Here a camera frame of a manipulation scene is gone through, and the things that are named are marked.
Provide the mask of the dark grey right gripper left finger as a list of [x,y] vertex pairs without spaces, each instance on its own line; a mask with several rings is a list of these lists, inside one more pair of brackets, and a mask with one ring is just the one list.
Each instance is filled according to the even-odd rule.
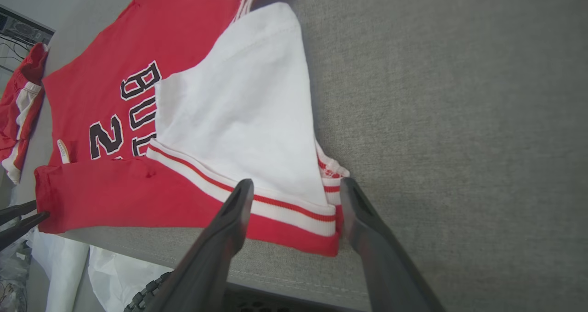
[[254,199],[251,179],[238,182],[161,290],[149,312],[216,312],[221,309],[232,258],[246,239]]

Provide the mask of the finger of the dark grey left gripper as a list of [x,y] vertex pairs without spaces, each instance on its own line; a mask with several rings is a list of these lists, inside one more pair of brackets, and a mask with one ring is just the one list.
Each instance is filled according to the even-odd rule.
[[32,200],[27,203],[13,205],[7,207],[6,209],[0,210],[0,223],[6,224],[7,222],[13,220],[18,216],[24,216],[29,214],[30,212],[36,210],[36,200]]
[[29,216],[18,224],[1,231],[0,233],[0,250],[6,249],[9,245],[17,241],[23,235],[27,234],[32,228],[50,217],[48,211],[41,212],[34,216]]

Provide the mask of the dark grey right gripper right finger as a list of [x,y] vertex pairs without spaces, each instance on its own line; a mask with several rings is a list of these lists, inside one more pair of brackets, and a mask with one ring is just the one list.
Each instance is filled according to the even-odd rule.
[[374,312],[443,312],[414,262],[351,177],[341,180],[344,233],[362,260]]

